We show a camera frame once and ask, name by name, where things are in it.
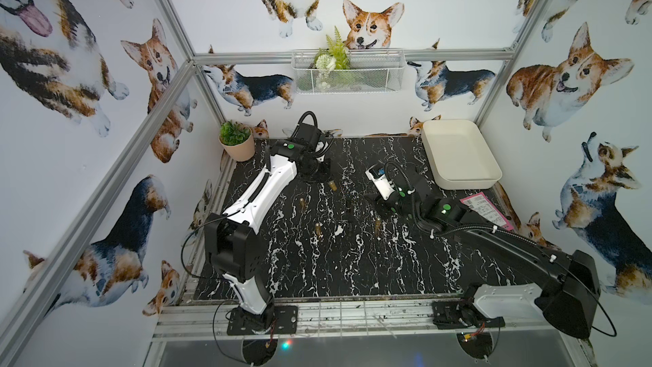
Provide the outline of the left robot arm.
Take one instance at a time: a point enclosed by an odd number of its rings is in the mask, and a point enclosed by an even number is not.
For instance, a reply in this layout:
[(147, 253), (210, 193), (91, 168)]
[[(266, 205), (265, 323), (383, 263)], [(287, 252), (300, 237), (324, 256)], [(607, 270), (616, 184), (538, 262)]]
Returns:
[(272, 312), (273, 297), (258, 266), (266, 256), (259, 236), (261, 224), (282, 191), (295, 179), (329, 183), (326, 153), (333, 138), (319, 129), (314, 112), (302, 114), (288, 139), (266, 151), (266, 165), (234, 204), (211, 214), (204, 226), (205, 261), (229, 282), (239, 307), (255, 317)]

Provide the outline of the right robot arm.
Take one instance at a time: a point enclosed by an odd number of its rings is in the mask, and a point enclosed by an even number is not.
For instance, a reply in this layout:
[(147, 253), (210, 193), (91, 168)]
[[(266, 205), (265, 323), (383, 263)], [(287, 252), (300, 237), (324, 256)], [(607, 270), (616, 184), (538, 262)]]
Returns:
[(472, 284), (463, 297), (433, 305), (433, 323), (442, 330), (500, 328), (505, 319), (543, 320), (558, 331), (588, 339), (601, 309), (594, 259), (541, 246), (484, 219), (459, 200), (427, 193), (394, 161), (366, 171), (375, 188), (368, 196), (385, 215), (404, 217), (431, 239), (452, 238), (487, 253), (520, 272), (524, 285)]

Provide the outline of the cream rectangular tray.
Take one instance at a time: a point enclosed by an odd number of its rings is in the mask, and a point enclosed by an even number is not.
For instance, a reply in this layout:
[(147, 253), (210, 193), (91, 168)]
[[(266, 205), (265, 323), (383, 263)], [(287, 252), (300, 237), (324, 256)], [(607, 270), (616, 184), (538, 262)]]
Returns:
[(472, 121), (426, 122), (421, 139), (434, 180), (443, 190), (488, 190), (503, 177), (479, 127)]

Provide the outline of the potted green plant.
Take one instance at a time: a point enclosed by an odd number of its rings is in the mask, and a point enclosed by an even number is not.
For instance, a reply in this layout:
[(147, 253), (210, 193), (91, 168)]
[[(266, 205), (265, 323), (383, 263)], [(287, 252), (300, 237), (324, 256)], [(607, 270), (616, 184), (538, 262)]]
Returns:
[(224, 122), (220, 128), (219, 140), (224, 150), (234, 161), (248, 161), (255, 154), (252, 129), (242, 123)]

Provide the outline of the pink printed card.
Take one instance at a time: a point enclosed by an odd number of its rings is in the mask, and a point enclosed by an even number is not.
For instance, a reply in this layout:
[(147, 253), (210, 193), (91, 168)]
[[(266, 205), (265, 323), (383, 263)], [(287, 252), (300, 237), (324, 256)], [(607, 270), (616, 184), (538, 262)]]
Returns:
[(467, 205), (472, 211), (480, 214), (485, 220), (493, 223), (507, 231), (514, 231), (513, 225), (509, 222), (507, 217), (495, 207), (487, 196), (481, 192), (475, 195), (470, 195), (460, 200), (461, 203)]

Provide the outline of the fern and white flower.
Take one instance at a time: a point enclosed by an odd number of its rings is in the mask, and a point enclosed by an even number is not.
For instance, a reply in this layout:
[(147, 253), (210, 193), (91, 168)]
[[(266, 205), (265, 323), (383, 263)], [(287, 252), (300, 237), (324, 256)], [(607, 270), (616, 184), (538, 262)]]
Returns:
[(319, 49), (312, 63), (312, 69), (317, 71), (316, 88), (323, 92), (348, 85), (350, 77), (346, 71), (351, 69), (348, 48), (337, 27), (333, 37), (326, 35), (326, 42), (327, 48)]

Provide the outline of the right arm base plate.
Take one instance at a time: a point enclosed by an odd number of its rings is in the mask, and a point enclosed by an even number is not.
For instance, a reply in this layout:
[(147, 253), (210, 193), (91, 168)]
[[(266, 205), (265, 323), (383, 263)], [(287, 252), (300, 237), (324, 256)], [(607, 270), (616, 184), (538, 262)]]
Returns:
[(460, 300), (431, 303), (433, 324), (440, 330), (503, 328), (504, 318), (488, 319), (473, 306)]

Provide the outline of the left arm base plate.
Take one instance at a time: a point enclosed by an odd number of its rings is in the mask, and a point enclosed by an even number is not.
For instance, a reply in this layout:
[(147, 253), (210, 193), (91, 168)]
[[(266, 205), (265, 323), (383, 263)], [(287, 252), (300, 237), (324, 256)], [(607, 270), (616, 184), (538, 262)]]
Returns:
[(299, 308), (268, 305), (262, 314), (252, 314), (241, 307), (229, 315), (229, 336), (295, 334)]

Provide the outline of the aluminium front rail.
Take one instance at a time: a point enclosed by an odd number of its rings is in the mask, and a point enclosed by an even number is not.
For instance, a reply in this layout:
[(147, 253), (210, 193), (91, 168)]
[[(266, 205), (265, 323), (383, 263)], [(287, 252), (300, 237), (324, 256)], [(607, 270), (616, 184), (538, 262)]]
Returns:
[(173, 307), (159, 316), (154, 342), (346, 336), (412, 336), (446, 334), (436, 327), (431, 302), (422, 300), (299, 302), (296, 332), (275, 328), (268, 334), (229, 336), (231, 304)]

